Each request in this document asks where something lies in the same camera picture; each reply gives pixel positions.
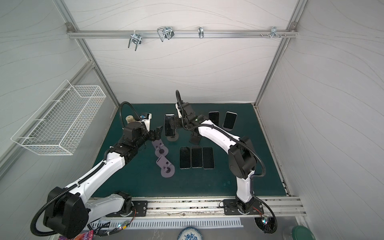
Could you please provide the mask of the phone with dark frame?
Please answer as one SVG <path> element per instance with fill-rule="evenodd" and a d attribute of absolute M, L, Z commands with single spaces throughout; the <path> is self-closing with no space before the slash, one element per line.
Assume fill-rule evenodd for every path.
<path fill-rule="evenodd" d="M 203 167 L 203 151 L 201 146 L 191 147 L 191 166 L 192 168 Z"/>

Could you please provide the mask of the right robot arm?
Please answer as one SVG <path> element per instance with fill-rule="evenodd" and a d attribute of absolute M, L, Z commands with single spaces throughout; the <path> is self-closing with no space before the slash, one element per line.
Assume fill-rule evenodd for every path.
<path fill-rule="evenodd" d="M 229 169 L 237 178 L 237 209 L 240 214 L 249 214 L 255 202 L 251 178 L 260 160 L 251 140 L 226 132 L 204 115 L 197 116 L 189 103 L 176 103 L 176 109 L 185 130 L 211 140 L 228 154 Z"/>

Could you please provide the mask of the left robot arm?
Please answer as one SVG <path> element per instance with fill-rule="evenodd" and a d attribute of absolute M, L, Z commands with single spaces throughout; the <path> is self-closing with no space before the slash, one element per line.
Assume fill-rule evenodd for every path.
<path fill-rule="evenodd" d="M 90 198 L 104 182 L 127 165 L 147 141 L 160 140 L 162 130 L 162 127 L 147 130 L 142 122 L 127 124 L 122 137 L 105 152 L 103 160 L 72 184 L 50 191 L 47 203 L 31 222 L 31 232 L 36 236 L 60 234 L 72 239 L 88 224 L 104 216 L 130 215 L 132 198 L 126 193 L 116 192 L 98 200 Z"/>

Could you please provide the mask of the phone with light green frame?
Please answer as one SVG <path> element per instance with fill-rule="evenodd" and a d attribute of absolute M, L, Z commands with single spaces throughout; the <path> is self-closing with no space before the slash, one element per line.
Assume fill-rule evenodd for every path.
<path fill-rule="evenodd" d="M 180 147 L 180 169 L 191 168 L 191 149 L 190 147 Z"/>

